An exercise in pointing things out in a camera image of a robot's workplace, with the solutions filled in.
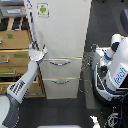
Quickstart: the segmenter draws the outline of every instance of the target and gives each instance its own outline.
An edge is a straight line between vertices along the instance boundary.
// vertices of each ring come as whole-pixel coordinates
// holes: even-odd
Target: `label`
[[[20,14],[20,9],[7,10],[9,14]]]
[[[49,6],[47,3],[38,3],[37,10],[39,17],[49,17]]]
[[[28,58],[26,53],[13,54],[14,58]]]
[[[122,82],[124,81],[128,71],[120,64],[112,78],[115,85],[119,88]]]
[[[9,39],[13,39],[13,35],[11,33],[8,33],[7,36]]]

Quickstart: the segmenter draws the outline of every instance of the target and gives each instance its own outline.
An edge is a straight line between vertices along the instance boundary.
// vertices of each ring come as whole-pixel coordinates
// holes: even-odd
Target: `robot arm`
[[[119,44],[121,43],[123,39],[124,37],[121,36],[120,34],[114,34],[111,39],[111,47],[108,47],[107,50],[102,49],[104,56],[101,57],[100,59],[101,70],[102,69],[104,70],[105,67],[106,69],[109,69],[113,55],[115,54]]]
[[[21,104],[25,94],[37,75],[37,69],[37,63],[31,60],[28,64],[28,71],[16,83],[7,88],[7,94],[12,96]]]
[[[38,69],[38,62],[47,53],[46,47],[43,51],[29,49],[31,61],[28,71],[14,84],[7,88],[7,96],[0,97],[0,128],[13,128],[19,119],[19,105],[22,103],[28,89],[33,83]]]

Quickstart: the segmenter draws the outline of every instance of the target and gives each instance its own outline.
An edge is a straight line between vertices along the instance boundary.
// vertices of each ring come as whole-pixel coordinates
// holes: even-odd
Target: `drawer handle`
[[[7,59],[7,61],[1,61],[0,64],[8,63],[8,62],[9,62],[9,59]]]
[[[14,72],[3,72],[3,73],[0,73],[0,75],[15,75],[16,74],[16,71],[14,71]]]
[[[57,63],[55,63],[54,61],[50,61],[50,63],[51,64],[54,64],[54,65],[57,65],[57,66],[63,66],[63,65],[66,65],[66,64],[68,64],[68,63],[71,63],[70,61],[67,61],[67,62],[64,62],[64,63],[62,63],[62,64],[57,64]]]
[[[61,81],[52,81],[52,82],[54,82],[54,83],[56,83],[56,84],[66,84],[66,83],[68,83],[69,82],[69,80],[66,80],[66,81],[64,81],[64,82],[61,82]]]

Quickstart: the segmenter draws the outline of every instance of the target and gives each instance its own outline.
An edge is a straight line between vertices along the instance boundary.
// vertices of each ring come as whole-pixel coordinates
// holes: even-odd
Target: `white refrigerator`
[[[24,0],[32,37],[48,50],[40,64],[47,99],[76,98],[91,0]],[[30,12],[34,21],[34,30]]]

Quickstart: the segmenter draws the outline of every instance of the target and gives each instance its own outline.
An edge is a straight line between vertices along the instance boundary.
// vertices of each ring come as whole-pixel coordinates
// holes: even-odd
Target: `freezer drawer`
[[[77,98],[79,79],[44,79],[47,99]]]
[[[79,77],[82,58],[44,60],[40,64],[42,78],[68,78]]]
[[[26,66],[29,61],[28,49],[0,51],[0,66]]]

